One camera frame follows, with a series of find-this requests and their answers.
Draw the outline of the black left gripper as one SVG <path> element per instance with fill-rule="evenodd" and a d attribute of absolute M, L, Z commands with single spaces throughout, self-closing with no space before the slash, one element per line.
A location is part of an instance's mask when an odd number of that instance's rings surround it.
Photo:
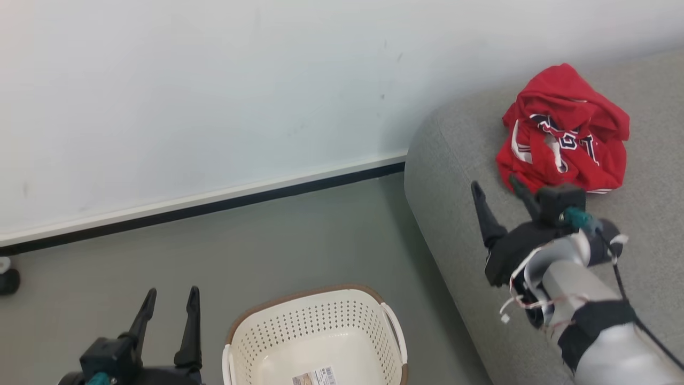
<path fill-rule="evenodd" d="M 134 322 L 120 338 L 130 340 L 136 355 L 142 354 L 147 323 L 156 309 L 157 290 L 151 288 Z M 200 290 L 193 286 L 186 303 L 186 323 L 179 350 L 174 354 L 174 366 L 117 366 L 97 367 L 66 373 L 58 384 L 203 384 L 202 369 L 202 312 Z"/>

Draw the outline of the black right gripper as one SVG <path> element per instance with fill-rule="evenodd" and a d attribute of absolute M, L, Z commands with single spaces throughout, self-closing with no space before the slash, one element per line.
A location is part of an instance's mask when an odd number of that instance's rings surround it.
<path fill-rule="evenodd" d="M 533 249 L 567 235 L 567 227 L 554 227 L 538 221 L 541 207 L 531 190 L 516 174 L 508 177 L 513 191 L 523 202 L 532 221 L 508 231 L 501 225 L 486 201 L 477 181 L 471 183 L 471 194 L 484 246 L 488 249 L 485 276 L 491 287 L 502 287 Z"/>

